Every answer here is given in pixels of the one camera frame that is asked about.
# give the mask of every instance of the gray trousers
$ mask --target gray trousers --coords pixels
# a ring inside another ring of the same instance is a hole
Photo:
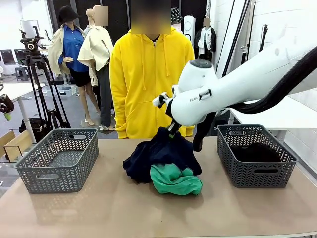
[[[109,64],[97,71],[98,83],[100,86],[100,123],[101,125],[109,127],[111,124],[111,104],[112,95],[110,89]]]

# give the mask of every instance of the herringbone basket pattern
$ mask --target herringbone basket pattern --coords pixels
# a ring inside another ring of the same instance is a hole
[[[96,129],[56,129],[15,167],[29,193],[78,192],[98,154]]]
[[[230,146],[246,147],[261,143],[273,148],[279,163],[241,162]],[[218,126],[217,152],[235,187],[285,187],[298,159],[261,125]]]

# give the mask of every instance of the black skirt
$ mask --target black skirt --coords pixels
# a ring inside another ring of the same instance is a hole
[[[77,87],[83,87],[86,84],[90,83],[90,76],[89,72],[76,72],[72,70],[71,68],[69,69],[70,75],[74,78],[75,84]]]

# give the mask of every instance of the black bag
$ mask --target black bag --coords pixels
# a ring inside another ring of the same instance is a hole
[[[48,126],[47,121],[40,118],[29,118],[30,124],[34,133],[34,137],[37,143],[39,143],[51,130]],[[19,128],[19,132],[22,133],[25,131],[26,126],[24,121],[22,120],[21,127]]]

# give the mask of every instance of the black tripod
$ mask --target black tripod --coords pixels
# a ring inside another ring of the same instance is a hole
[[[33,88],[33,92],[34,92],[34,98],[35,98],[36,106],[37,106],[37,109],[39,112],[40,120],[43,121],[43,118],[42,118],[40,105],[39,105],[37,95],[36,95],[36,89],[34,86],[35,83],[38,86],[38,92],[39,92],[39,96],[41,99],[44,120],[47,122],[47,131],[51,131],[53,129],[53,125],[54,125],[55,129],[57,129],[57,128],[70,128],[70,124],[69,124],[69,121],[67,119],[67,115],[66,115],[63,103],[61,101],[61,97],[59,95],[57,85],[55,83],[54,76],[53,76],[53,73],[51,71],[48,58],[46,57],[46,55],[42,55],[38,49],[38,41],[41,39],[44,39],[44,38],[39,36],[39,32],[38,32],[38,29],[36,26],[33,26],[33,28],[35,29],[37,36],[35,38],[25,38],[25,33],[22,32],[21,42],[25,45],[25,49],[28,53],[28,55],[26,56],[26,59],[23,60],[23,63],[28,68],[28,73],[30,75],[30,80],[31,80],[32,88]],[[54,107],[55,107],[54,109],[48,109],[48,107],[46,105],[45,98],[44,98],[44,95],[42,92],[42,88],[40,86],[39,78],[36,74],[35,67],[43,70],[43,72],[44,72],[45,78],[48,82],[48,86],[49,86],[51,94],[52,94]],[[59,110],[59,106],[57,104],[57,100],[55,98],[50,79],[52,80],[52,83],[53,83],[55,90],[57,92],[58,100],[59,100],[59,103],[61,105],[62,111],[64,113],[65,120],[63,120],[61,112]]]

